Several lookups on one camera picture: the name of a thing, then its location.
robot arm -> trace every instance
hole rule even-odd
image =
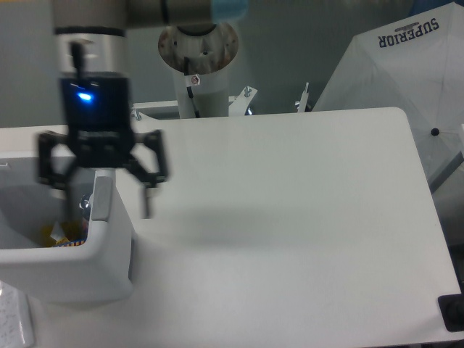
[[[38,137],[39,180],[69,193],[79,167],[125,168],[147,190],[167,180],[167,162],[159,130],[134,134],[129,105],[128,28],[158,25],[213,25],[241,17],[248,0],[51,0],[59,54],[60,88],[68,125],[66,136],[46,132]],[[131,154],[143,143],[156,155],[158,173],[148,173]],[[64,144],[75,155],[56,173],[51,151]]]

white bin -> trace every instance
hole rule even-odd
[[[61,156],[58,167],[69,161]],[[94,192],[86,242],[40,247],[40,228],[64,220],[63,201],[37,183],[31,153],[0,154],[0,280],[47,302],[122,299],[129,280],[133,226],[115,186],[114,172],[81,170],[72,180],[78,201]]]

umbrella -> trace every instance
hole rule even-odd
[[[459,152],[464,7],[448,4],[353,38],[315,111],[368,107],[406,112],[427,178]]]

white table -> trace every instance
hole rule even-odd
[[[144,120],[136,128],[165,130],[173,176],[154,199],[154,219],[142,220],[140,186],[117,174],[138,234],[135,291],[113,303],[32,299],[37,347],[342,348],[464,338],[446,331],[439,312],[438,296],[459,287],[400,110]],[[32,149],[28,139],[41,129],[0,130],[0,150]]]

